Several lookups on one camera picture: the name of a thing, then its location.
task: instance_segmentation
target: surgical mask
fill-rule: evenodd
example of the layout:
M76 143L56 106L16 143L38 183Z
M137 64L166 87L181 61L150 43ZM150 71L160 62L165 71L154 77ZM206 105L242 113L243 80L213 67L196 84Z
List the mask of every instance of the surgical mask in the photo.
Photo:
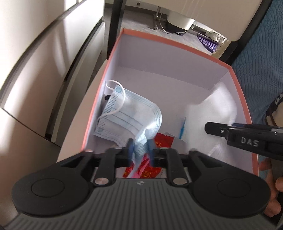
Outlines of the surgical mask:
M94 135L114 141L120 147L125 147L129 138L135 140L135 167L129 174L130 178L148 152L146 142L157 134L162 115L159 107L150 100L124 89L117 81L109 81L117 85L113 89L106 84L113 92L97 119Z

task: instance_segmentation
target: mask ear loop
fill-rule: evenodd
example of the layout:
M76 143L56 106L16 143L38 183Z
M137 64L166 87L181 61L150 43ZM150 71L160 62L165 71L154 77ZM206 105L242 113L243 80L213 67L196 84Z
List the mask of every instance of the mask ear loop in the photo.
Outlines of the mask ear loop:
M108 89L112 90L112 91L114 91L114 89L111 88L111 87L109 87L109 86L107 85L108 82L114 82L114 83L116 83L117 85L119 85L119 86L121 87L121 89L122 89L122 91L123 91L123 101L122 101L122 104L121 104L116 110L111 111L111 112L109 112L109 113L102 114L101 116L99 116L99 117L97 118L97 121L96 121L96 126L97 126L98 121L99 121L100 118L102 118L102 117L104 117L104 116L108 116L108 115L113 115L113 114L119 112L119 110L123 107L124 102L125 102L125 100L126 100L126 92L125 92L124 87L123 87L119 82L117 82L117 81L108 80L108 81L106 82L105 86L106 86Z

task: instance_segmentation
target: red packet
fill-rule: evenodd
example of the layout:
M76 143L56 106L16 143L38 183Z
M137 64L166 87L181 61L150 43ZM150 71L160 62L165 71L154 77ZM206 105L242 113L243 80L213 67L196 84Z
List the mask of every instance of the red packet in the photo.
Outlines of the red packet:
M161 148L161 147L170 148L174 140L174 137L166 136L162 133L157 133L154 140L158 148ZM139 166L139 169L137 170L137 173L139 174L140 170L144 168L145 164L147 164L147 166L141 173L140 178L155 178L161 172L161 167L151 167L148 164L148 161L149 159L147 157L144 157L141 165ZM129 173L133 170L133 167L134 167L134 164L132 163L131 167L126 168L123 174L124 178L126 178L129 175Z

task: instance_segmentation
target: finger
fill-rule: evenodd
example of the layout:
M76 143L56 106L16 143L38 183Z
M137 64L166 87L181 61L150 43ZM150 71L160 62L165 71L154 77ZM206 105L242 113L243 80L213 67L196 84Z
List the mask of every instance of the finger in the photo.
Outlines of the finger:
M279 192L283 192L283 177L279 177L276 180L275 187Z
M273 179L273 174L272 174L272 170L269 170L265 179L266 183L268 184L269 188L270 188L270 199L275 199L277 196L277 189L275 187L275 182Z
M274 215L279 214L281 211L281 205L279 204L279 202L275 199L270 200L265 211L264 214L269 216L269 217L273 217Z
M264 159L258 166L259 171L264 171L264 170L268 170L268 169L271 169L270 158Z
M264 214L267 215L268 217L273 217L274 216L274 214L268 208L264 210Z

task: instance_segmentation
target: cable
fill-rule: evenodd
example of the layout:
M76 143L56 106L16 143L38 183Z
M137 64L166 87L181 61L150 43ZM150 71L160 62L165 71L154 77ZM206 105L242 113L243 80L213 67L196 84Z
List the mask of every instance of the cable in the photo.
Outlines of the cable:
M159 24L160 24L161 28L163 29L163 31L164 31L165 33L167 33L167 34L177 34L177 33L186 33L186 32L187 32L186 30L183 31L183 32L176 32L176 33L169 33L169 32L167 32L167 31L163 28L163 26L161 25L161 21L160 21L161 16L162 16L162 13L160 13Z
M96 124L98 124L98 121L99 121L100 118L102 118L102 117L104 117L104 116L107 116L107 115L113 115L113 114L119 112L119 110L123 107L124 102L125 102L125 100L126 100L126 92L125 92L124 87L123 87L119 82L117 82L117 81L108 80L108 81L106 82L105 86L106 86L108 89L112 90L112 91L114 91L114 89L111 88L111 87L109 87L109 86L107 85L108 82L114 82L114 83L116 83L117 85L119 85L119 86L121 87L121 89L122 89L122 91L123 91L123 101L122 101L122 104L121 104L116 110L111 111L111 112L109 112L109 113L102 114L101 116L99 116L99 117L97 118Z

